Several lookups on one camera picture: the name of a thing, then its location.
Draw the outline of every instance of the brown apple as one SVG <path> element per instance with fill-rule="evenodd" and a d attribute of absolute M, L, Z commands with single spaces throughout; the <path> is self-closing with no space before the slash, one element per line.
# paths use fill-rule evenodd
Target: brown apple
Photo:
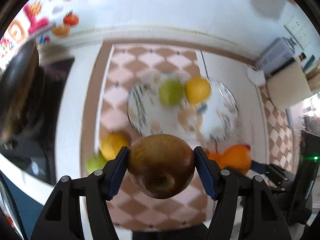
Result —
<path fill-rule="evenodd" d="M 193 178 L 193 151 L 176 136 L 150 135 L 132 147 L 128 171 L 144 194 L 158 199 L 170 198 L 182 192 Z"/>

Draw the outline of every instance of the green apple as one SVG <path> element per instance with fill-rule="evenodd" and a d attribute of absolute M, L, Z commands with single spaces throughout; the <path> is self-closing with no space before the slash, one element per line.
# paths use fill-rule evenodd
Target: green apple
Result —
<path fill-rule="evenodd" d="M 107 161 L 104 159 L 104 157 L 101 155 L 101 153 L 93 156 L 86 162 L 86 169 L 88 174 L 91 174 L 92 172 L 96 170 L 102 170 L 103 167 L 106 165 Z"/>
<path fill-rule="evenodd" d="M 163 105 L 173 106 L 183 96 L 183 85 L 178 79 L 169 79 L 159 87 L 159 98 Z"/>

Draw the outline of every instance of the screw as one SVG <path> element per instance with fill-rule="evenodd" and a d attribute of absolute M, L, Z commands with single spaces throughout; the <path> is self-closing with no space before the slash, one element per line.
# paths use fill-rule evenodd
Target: screw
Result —
<path fill-rule="evenodd" d="M 63 176 L 62 178 L 61 178 L 61 181 L 62 182 L 66 182 L 66 181 L 68 181 L 69 180 L 69 177 L 68 176 Z"/>
<path fill-rule="evenodd" d="M 255 176 L 254 179 L 257 181 L 257 182 L 261 182 L 263 181 L 263 178 L 261 176 Z"/>
<path fill-rule="evenodd" d="M 96 170 L 93 174 L 96 176 L 102 175 L 103 171 L 102 170 Z"/>
<path fill-rule="evenodd" d="M 223 176 L 228 176 L 228 175 L 230 175 L 230 171 L 228 171 L 228 170 L 222 170 L 222 171 L 221 171 L 221 174 L 222 174 Z"/>

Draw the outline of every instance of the apple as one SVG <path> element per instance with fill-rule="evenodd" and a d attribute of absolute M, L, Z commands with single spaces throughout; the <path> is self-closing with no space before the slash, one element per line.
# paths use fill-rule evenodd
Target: apple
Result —
<path fill-rule="evenodd" d="M 183 85 L 179 79 L 169 79 L 159 87 L 159 99 L 165 106 L 173 106 L 183 97 Z"/>
<path fill-rule="evenodd" d="M 87 160 L 85 167 L 88 174 L 91 174 L 96 170 L 102 170 L 106 163 L 107 161 L 105 160 L 105 158 L 101 153 L 99 153 Z"/>
<path fill-rule="evenodd" d="M 191 182 L 195 171 L 194 154 L 178 137 L 150 135 L 132 147 L 128 171 L 144 194 L 167 199 L 182 192 Z"/>

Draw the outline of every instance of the white countertop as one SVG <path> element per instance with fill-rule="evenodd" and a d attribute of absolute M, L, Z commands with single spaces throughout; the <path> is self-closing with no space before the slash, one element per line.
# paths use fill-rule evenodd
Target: white countertop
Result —
<path fill-rule="evenodd" d="M 171 33 L 173 32 L 172 30 L 135 30 L 131 31 L 130 33 L 119 32 L 118 36 L 122 38 L 127 36 L 133 36 L 134 38 L 149 37 L 149 35 L 156 36 L 152 32 L 157 33 L 158 35 L 162 35 L 162 37 L 174 37 L 176 40 L 189 39 L 191 41 L 197 41 L 199 44 L 209 43 L 213 46 L 219 46 L 222 44 L 221 40 L 217 40 L 213 37 L 211 38 L 211 40 L 208 40 L 208 37 L 202 36 L 202 34 L 192 34 L 182 31 L 175 31 L 173 34 Z M 116 31 L 113 30 L 112 32 L 109 32 L 109 35 L 111 35 L 112 38 L 116 38 L 115 33 Z M 57 180 L 59 180 L 64 175 L 69 175 L 72 179 L 81 177 L 80 144 L 84 104 L 91 72 L 93 70 L 96 57 L 102 45 L 102 38 L 108 37 L 106 33 L 104 33 L 103 36 L 100 36 L 99 38 L 93 38 L 94 35 L 98 34 L 90 35 L 90 38 L 87 40 L 84 37 L 81 37 L 83 39 L 78 37 L 77 39 L 82 41 L 74 41 L 73 43 L 59 43 L 58 46 L 53 47 L 50 50 L 45 50 L 43 54 L 40 54 L 40 63 L 42 64 L 55 62 L 65 58 L 75 57 L 75 61 L 72 65 L 69 77 L 66 82 L 58 116 L 55 143 Z M 224 46 L 231 51 L 238 52 L 237 48 L 233 47 L 232 44 L 224 44 Z M 246 64 L 237 62 L 235 60 L 230 60 L 221 56 L 219 56 L 219 58 L 222 60 L 220 64 L 228 64 L 230 65 L 230 67 L 237 67 L 238 65 L 240 65 L 241 69 L 247 67 Z M 265 156 L 261 156 L 261 158 L 258 158 L 257 160 L 263 162 L 265 161 L 264 157 Z M 0 155 L 0 170 L 18 188 L 20 188 L 31 198 L 43 205 L 45 204 L 50 193 L 53 190 L 53 186 L 35 179 L 31 175 L 20 170 L 17 166 L 12 164 L 2 155 Z M 92 239 L 90 225 L 88 223 L 88 218 L 85 211 L 84 198 L 82 198 L 82 200 L 80 201 L 80 205 L 82 210 L 82 224 L 85 237 L 86 239 Z M 117 229 L 117 233 L 118 235 L 123 235 L 123 237 L 120 237 L 120 239 L 127 239 L 130 235 L 129 231 L 124 229 Z"/>

